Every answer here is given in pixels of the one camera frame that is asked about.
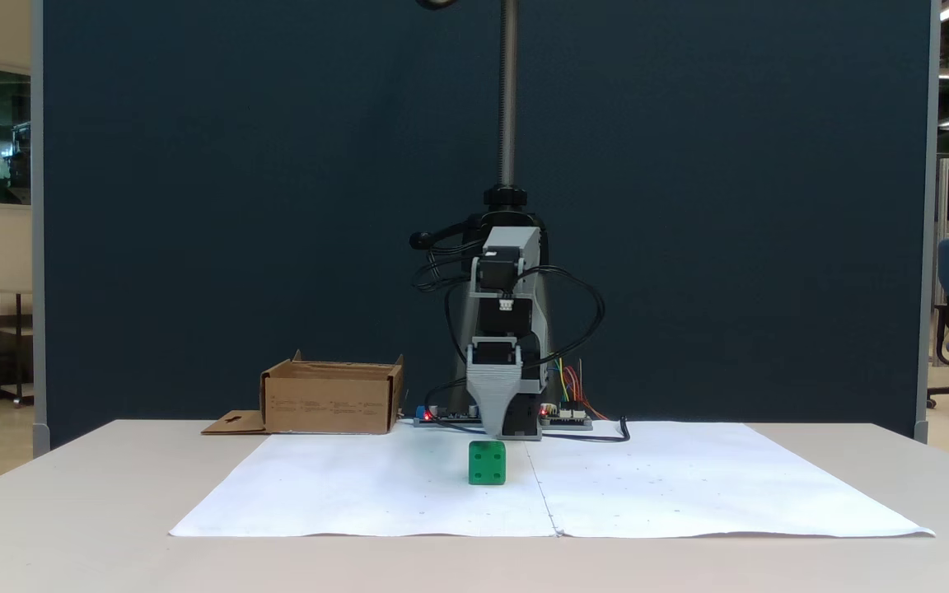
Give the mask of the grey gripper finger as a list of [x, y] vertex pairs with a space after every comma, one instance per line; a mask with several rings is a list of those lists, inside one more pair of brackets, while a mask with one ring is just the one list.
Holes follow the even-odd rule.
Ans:
[[487, 436], [504, 438], [503, 425], [508, 406], [519, 393], [521, 368], [468, 368], [466, 389], [479, 406]]

